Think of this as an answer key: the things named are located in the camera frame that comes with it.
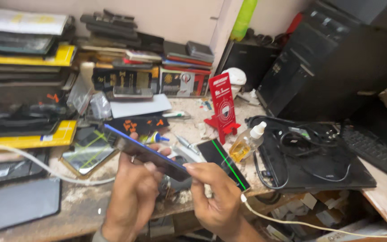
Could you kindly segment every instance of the blue smartphone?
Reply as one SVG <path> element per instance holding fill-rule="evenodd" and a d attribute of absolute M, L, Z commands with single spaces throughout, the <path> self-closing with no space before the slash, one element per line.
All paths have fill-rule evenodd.
<path fill-rule="evenodd" d="M 184 181 L 191 177 L 191 175 L 189 175 L 186 171 L 186 168 L 179 163 L 150 149 L 137 140 L 131 139 L 128 135 L 108 124 L 104 124 L 104 127 L 120 136 L 121 146 L 123 147 L 121 150 L 122 152 L 125 152 L 129 156 L 134 156 L 142 162 L 152 162 L 157 167 L 162 168 L 165 171 L 165 175 L 175 179 L 176 181 Z"/>

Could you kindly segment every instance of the glue tube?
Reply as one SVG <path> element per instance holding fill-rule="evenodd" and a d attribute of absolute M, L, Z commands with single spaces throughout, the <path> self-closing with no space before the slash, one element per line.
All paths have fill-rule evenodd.
<path fill-rule="evenodd" d="M 164 141 L 169 141 L 168 138 L 162 137 L 158 133 L 158 131 L 153 132 L 153 134 L 151 134 L 149 136 L 147 136 L 147 135 L 140 136 L 140 141 L 143 144 L 154 144 L 154 143 L 157 143 L 157 142 L 161 142 L 163 140 Z"/>

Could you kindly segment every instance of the green bottle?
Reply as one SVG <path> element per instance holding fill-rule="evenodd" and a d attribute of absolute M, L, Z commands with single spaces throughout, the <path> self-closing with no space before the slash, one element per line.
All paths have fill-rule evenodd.
<path fill-rule="evenodd" d="M 249 28 L 250 19 L 252 18 L 253 11 L 255 11 L 256 3 L 258 0 L 244 0 L 241 5 L 240 12 L 235 20 L 234 27 L 232 28 L 231 40 L 241 41 L 246 35 L 246 31 Z"/>

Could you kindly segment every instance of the white cable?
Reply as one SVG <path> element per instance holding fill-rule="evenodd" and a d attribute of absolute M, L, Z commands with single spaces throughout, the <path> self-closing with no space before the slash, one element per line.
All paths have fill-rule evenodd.
<path fill-rule="evenodd" d="M 278 219 L 275 219 L 275 218 L 272 218 L 272 217 L 268 217 L 268 216 L 265 216 L 263 214 L 260 214 L 260 213 L 256 212 L 255 210 L 253 210 L 253 208 L 250 207 L 249 203 L 247 202 L 247 198 L 246 198 L 246 196 L 244 194 L 241 194 L 241 202 L 243 202 L 244 205 L 247 207 L 247 209 L 249 209 L 250 212 L 252 212 L 256 216 L 259 216 L 259 217 L 264 218 L 266 220 L 270 220 L 272 222 L 283 223 L 283 224 L 300 224 L 300 225 L 309 226 L 309 227 L 315 228 L 315 229 L 327 230 L 327 231 L 338 232 L 338 233 L 345 233 L 345 234 L 350 234 L 350 235 L 355 235 L 355 236 L 362 236 L 362 237 L 368 237 L 368 238 L 386 238 L 387 239 L 387 236 L 381 236 L 381 235 L 375 236 L 375 235 L 364 235 L 364 234 L 350 233 L 350 232 L 346 232 L 346 231 L 342 231 L 342 230 L 338 230 L 338 229 L 330 229 L 330 228 L 319 227 L 319 226 L 316 226 L 316 225 L 313 225 L 313 224 L 309 224 L 309 223 L 304 223 L 304 222 L 283 221 L 283 220 L 278 220 Z"/>
<path fill-rule="evenodd" d="M 72 178 L 66 177 L 66 176 L 52 170 L 49 166 L 44 164 L 42 161 L 37 159 L 35 156 L 33 156 L 33 155 L 23 151 L 23 150 L 9 147 L 9 146 L 3 146 L 3 145 L 0 145 L 0 149 L 18 153 L 18 154 L 24 156 L 25 158 L 28 158 L 29 160 L 35 162 L 37 165 L 39 165 L 40 167 L 42 167 L 43 169 L 45 169 L 49 173 L 53 174 L 55 177 L 58 177 L 59 179 L 67 181 L 67 182 L 83 184 L 83 185 L 89 186 L 89 185 L 100 185 L 100 184 L 109 183 L 109 182 L 114 181 L 114 179 L 115 179 L 115 178 L 110 178 L 110 179 L 105 179 L 105 180 L 100 180 L 100 181 L 72 179 Z"/>

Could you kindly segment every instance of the hand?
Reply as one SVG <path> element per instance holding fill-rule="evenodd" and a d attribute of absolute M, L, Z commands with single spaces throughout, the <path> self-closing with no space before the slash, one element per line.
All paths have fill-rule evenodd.
<path fill-rule="evenodd" d="M 192 176 L 193 206 L 201 225 L 225 241 L 236 237 L 245 221 L 238 212 L 241 190 L 215 163 L 190 163 L 184 166 Z M 211 186 L 214 198 L 206 197 L 204 184 Z"/>
<path fill-rule="evenodd" d="M 131 134 L 132 139 L 137 137 L 137 133 Z M 153 144 L 150 148 L 157 151 L 159 145 Z M 166 148 L 161 153 L 168 156 L 171 150 Z M 153 163 L 135 165 L 131 160 L 127 154 L 120 153 L 119 168 L 101 229 L 109 242 L 134 241 L 149 221 L 159 194 L 158 184 L 162 173 Z"/>

